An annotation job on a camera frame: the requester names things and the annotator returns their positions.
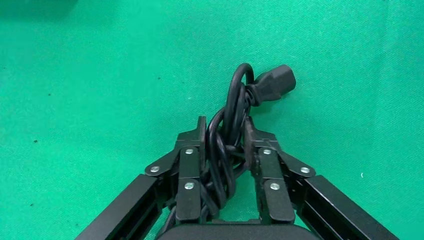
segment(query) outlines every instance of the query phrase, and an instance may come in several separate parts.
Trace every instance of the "fabric surface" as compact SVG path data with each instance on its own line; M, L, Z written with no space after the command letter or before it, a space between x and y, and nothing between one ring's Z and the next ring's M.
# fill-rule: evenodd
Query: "fabric surface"
M424 239L423 10L422 0L0 1L0 239L75 238L178 133L211 119L243 62L256 74L287 64L297 79L252 110L258 129L400 239ZM258 217L249 174L221 216Z

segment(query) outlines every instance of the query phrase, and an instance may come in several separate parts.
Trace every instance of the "black aluminum arm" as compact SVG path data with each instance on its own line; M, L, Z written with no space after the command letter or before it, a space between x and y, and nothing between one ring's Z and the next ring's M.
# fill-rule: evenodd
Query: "black aluminum arm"
M175 222L162 228L158 240L398 239L311 166L282 151L274 134L257 130L250 117L244 127L259 219L204 224L207 190L200 173L206 118L201 116L196 129L180 133L174 150L147 166L146 175L140 174L76 239L143 239L165 207L173 209ZM217 218L218 209L208 208ZM294 209L311 231L293 225Z

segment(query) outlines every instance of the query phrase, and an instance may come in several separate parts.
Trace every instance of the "green tablecloth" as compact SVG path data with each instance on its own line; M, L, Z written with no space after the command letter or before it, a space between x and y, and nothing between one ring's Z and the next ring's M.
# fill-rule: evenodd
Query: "green tablecloth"
M257 74L287 64L297 78L253 110L259 129L399 238L424 239L423 10L422 0L0 1L0 239L75 238L179 132L213 116L242 62ZM249 174L221 216L257 217Z

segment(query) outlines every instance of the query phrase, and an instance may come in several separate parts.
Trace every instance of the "silver screw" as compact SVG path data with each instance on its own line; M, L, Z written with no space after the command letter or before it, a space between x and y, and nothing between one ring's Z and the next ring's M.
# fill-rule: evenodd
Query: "silver screw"
M161 169L160 167L158 167L158 166L152 166L151 168L150 168L150 172L152 172L152 173L156 173L157 171L159 171L159 169Z
M278 189L280 189L280 185L277 184L277 183L271 183L271 189L272 190L278 190Z
M300 169L300 171L301 171L302 173L308 174L311 170L309 170L309 168L307 168L307 167L302 167L302 168Z
M185 188L185 189L188 189L188 190L193 189L194 187L195 187L195 184L194 184L194 183L192 183L192 182L187 182L187 183L184 185L184 188Z

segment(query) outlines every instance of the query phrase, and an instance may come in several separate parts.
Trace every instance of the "black power cord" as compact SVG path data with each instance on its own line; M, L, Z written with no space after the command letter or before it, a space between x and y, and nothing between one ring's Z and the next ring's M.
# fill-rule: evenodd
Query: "black power cord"
M254 80L252 66L238 66L229 85L226 104L213 116L206 130L206 160L201 173L201 216L207 220L219 216L219 209L236 192L236 178L249 169L242 145L244 123L250 108L262 102L275 101L296 86L295 76L287 65L264 72ZM175 206L158 236L175 224Z

